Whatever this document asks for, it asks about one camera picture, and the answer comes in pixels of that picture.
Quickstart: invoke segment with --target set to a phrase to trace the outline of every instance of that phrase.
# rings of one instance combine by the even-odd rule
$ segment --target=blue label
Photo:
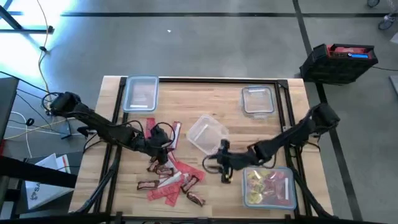
[[[368,55],[364,55],[364,54],[352,54],[351,57],[356,57],[356,58],[369,58]]]

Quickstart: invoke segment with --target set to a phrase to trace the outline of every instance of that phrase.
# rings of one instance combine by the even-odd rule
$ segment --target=food container with food
[[[228,129],[208,115],[201,116],[187,133],[187,139],[207,155],[216,153],[227,138]]]
[[[156,110],[159,78],[154,75],[130,76],[126,80],[123,111],[151,113]]]
[[[242,88],[240,102],[244,115],[250,118],[267,118],[275,111],[272,92],[267,86]]]
[[[243,204],[248,208],[296,208],[294,178],[287,167],[266,169],[248,167],[243,170]]]

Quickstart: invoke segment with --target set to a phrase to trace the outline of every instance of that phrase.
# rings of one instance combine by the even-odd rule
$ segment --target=white cable
[[[21,130],[25,130],[25,128],[18,128],[18,127],[14,127],[14,126],[10,126],[10,125],[7,125],[7,128],[15,128],[15,129],[21,129]],[[58,135],[60,135],[60,133],[53,133],[53,132],[50,132],[50,131],[40,131],[40,130],[34,130],[34,129],[26,129],[27,131],[38,131],[38,132],[41,132],[41,133],[47,133],[47,134],[58,134]]]
[[[11,111],[11,113],[18,114],[19,116],[22,117],[22,119],[24,119],[24,121],[25,121],[25,130],[27,131],[26,118],[24,117],[24,115],[22,115],[21,113],[15,112],[15,111]],[[26,146],[27,146],[27,150],[29,151],[30,158],[32,158],[32,153],[30,152],[29,140],[27,138],[27,133],[28,132],[26,132]]]

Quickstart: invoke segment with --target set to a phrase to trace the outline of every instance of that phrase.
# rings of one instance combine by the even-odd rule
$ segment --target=concrete floor
[[[291,0],[62,0],[40,1],[55,32],[49,37],[42,68],[50,90],[72,91],[94,107],[104,75],[292,78],[306,59],[295,17],[60,17],[75,12],[284,12],[294,13]],[[388,13],[385,1],[374,9],[363,0],[300,0],[303,13]],[[14,0],[9,11],[21,24],[44,24],[35,1]],[[312,47],[326,43],[375,45],[378,66],[397,69],[398,45],[389,40],[394,24],[379,31],[381,18],[305,18]],[[0,34],[0,69],[42,85],[34,45],[45,36]],[[396,72],[370,69],[357,82],[325,85],[331,106],[341,118],[338,134],[362,216],[367,221],[395,223],[398,212],[398,98],[388,77]],[[24,84],[20,88],[42,95]],[[306,84],[311,105],[319,102],[313,84]],[[40,109],[39,100],[21,95]],[[21,99],[14,111],[45,124]],[[71,121],[74,127],[79,126]],[[8,128],[6,136],[20,130]],[[34,157],[81,151],[84,138],[68,141],[44,133],[30,134]],[[352,218],[335,153],[328,135],[320,142],[335,215]],[[8,156],[28,156],[23,137],[10,142]]]

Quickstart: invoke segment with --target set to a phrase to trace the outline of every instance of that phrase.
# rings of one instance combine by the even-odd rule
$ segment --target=wooden tabletop
[[[111,120],[118,92],[120,77],[104,77],[96,106],[96,112]],[[296,122],[302,119],[309,109],[307,95],[301,79],[288,79],[290,97]],[[154,114],[129,114],[128,120],[138,119],[145,125],[146,118],[154,117],[157,122],[174,121],[182,123],[180,138],[175,157],[197,169],[203,170],[201,161],[205,156],[185,137],[188,130],[203,115],[208,114],[217,119],[229,130],[231,149],[244,152],[246,146],[260,139],[270,139],[280,134],[278,111],[266,120],[249,119],[242,114],[239,104],[241,84],[209,83],[161,83],[159,86],[159,105]],[[282,93],[285,107],[285,96]],[[70,211],[80,208],[93,193],[100,177],[105,143],[87,150],[83,156],[78,180],[73,193]],[[330,204],[325,175],[319,150],[305,146],[302,159],[309,189],[323,208],[333,213]],[[123,212],[124,216],[133,217],[209,217],[209,218],[284,218],[285,214],[293,215],[286,210],[262,210],[243,207],[241,189],[242,172],[234,172],[232,184],[222,184],[220,175],[206,174],[205,179],[196,184],[193,190],[206,200],[201,208],[180,194],[175,207],[166,205],[165,198],[149,202],[146,191],[137,191],[140,180],[154,180],[158,176],[148,173],[149,156],[128,149],[123,149],[119,167],[118,180],[113,201],[112,213]],[[277,153],[276,166],[286,166],[284,149]],[[304,214],[302,194],[296,185],[300,213]],[[101,211],[105,210],[108,187],[104,191]]]

